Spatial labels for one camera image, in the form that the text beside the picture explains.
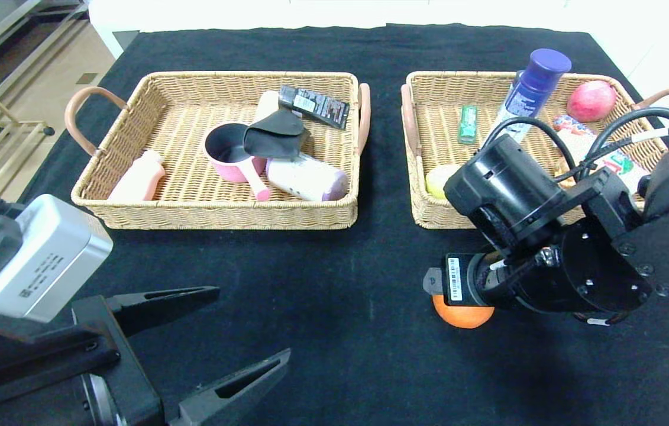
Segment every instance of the small pot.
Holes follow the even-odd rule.
[[[205,136],[203,150],[219,176],[230,182],[247,182],[256,200],[267,201],[270,191],[261,180],[266,159],[245,152],[243,139],[247,124],[224,123],[210,129]]]

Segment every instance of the barcode sticker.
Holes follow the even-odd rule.
[[[297,108],[302,108],[308,112],[312,112],[314,108],[316,108],[316,102],[313,102],[310,99],[305,99],[301,95],[295,95],[295,100],[293,101],[292,105],[296,106]]]
[[[461,287],[460,259],[447,259],[447,275],[450,278],[450,300],[461,302],[463,300],[463,288]]]

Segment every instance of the black package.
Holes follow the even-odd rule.
[[[312,90],[290,86],[281,86],[279,89],[279,105],[300,111],[337,129],[345,128],[350,112],[350,104]]]

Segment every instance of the wicker basket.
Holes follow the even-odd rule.
[[[438,199],[426,191],[426,173],[441,164],[464,164],[478,151],[491,130],[489,127],[497,116],[497,109],[505,100],[514,76],[513,72],[475,71],[416,71],[408,75],[407,84],[402,86],[402,123],[408,157],[411,208],[416,224],[430,229],[474,227],[447,200]],[[634,102],[615,79],[600,75],[564,75],[538,118],[545,123],[552,123],[556,116],[565,114],[566,103],[573,90],[591,80],[607,81],[618,94],[613,111],[602,121],[589,123],[592,130],[602,130],[607,123],[631,111]],[[458,143],[458,122],[463,105],[478,107],[475,146]],[[613,138],[651,129],[649,121],[642,118],[618,129]],[[533,128],[526,134],[521,146],[545,170],[556,175],[561,153],[547,135]],[[646,170],[653,170],[667,148],[659,138],[654,138],[626,146],[623,150]],[[568,223],[582,217],[580,207],[564,215]]]
[[[247,183],[222,180],[203,153],[207,129],[224,121],[250,123],[261,94],[283,84],[350,103],[345,130],[305,119],[311,135],[302,146],[304,153],[347,173],[350,190],[345,198],[308,202],[269,186],[270,200],[257,202]],[[79,105],[94,92],[122,108],[97,149],[74,124]],[[342,229],[358,216],[358,175],[369,133],[370,94],[369,86],[359,87],[350,73],[151,73],[142,78],[129,102],[99,87],[81,90],[67,106],[66,121],[69,133],[92,156],[72,190],[72,200],[112,228]],[[145,149],[155,149],[164,157],[166,175],[153,201],[107,201]],[[262,179],[269,184],[266,176]]]

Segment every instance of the table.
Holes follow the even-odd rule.
[[[221,287],[209,308],[131,339],[166,418],[201,383],[290,346],[289,374],[245,424],[669,424],[669,299],[615,327],[497,311],[462,331],[421,289],[427,267],[484,240],[413,223],[400,85],[413,70],[516,70],[539,47],[636,97],[586,33],[388,25],[138,35],[100,84],[124,99],[159,70],[337,70],[369,83],[373,104],[348,230],[110,232],[112,254],[77,297]],[[95,142],[116,114],[91,99],[77,123]],[[87,161],[64,133],[23,199],[69,200]]]

